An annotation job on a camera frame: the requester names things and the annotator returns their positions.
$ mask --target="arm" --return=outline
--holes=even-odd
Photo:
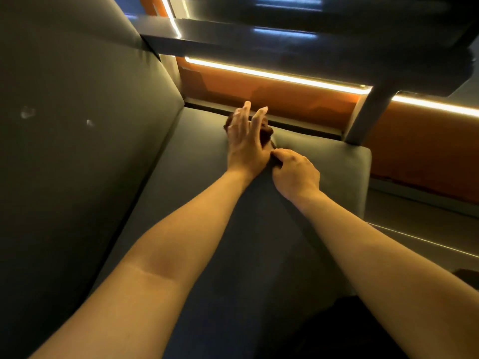
[[[262,108],[228,130],[228,170],[147,231],[111,275],[32,358],[160,358],[188,293],[211,259],[236,202],[266,166]]]
[[[479,293],[319,190],[307,158],[277,149],[273,180],[312,223],[358,296],[411,358],[479,358]]]

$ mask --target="person's right hand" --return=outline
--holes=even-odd
[[[273,168],[272,180],[275,187],[300,211],[305,204],[320,192],[320,172],[305,157],[292,150],[277,148],[271,151],[283,162]]]

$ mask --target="person's right arm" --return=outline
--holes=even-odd
[[[272,154],[278,191],[314,226],[358,296],[413,359],[479,358],[479,293],[345,210],[291,150]]]

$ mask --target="hand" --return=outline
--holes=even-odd
[[[273,168],[272,180],[286,199],[304,213],[305,205],[320,192],[320,172],[304,156],[277,148],[271,153],[283,162]]]
[[[228,127],[228,171],[239,171],[249,184],[265,167],[270,158],[271,144],[261,147],[260,129],[268,107],[259,109],[248,121],[251,103],[235,111]]]

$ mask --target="seat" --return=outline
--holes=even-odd
[[[0,0],[0,27],[0,356],[16,359],[61,326],[146,229],[224,172],[226,136],[225,117],[183,107],[113,0]],[[369,150],[275,135],[362,216]],[[348,293],[269,167],[238,202],[165,357],[271,352]]]

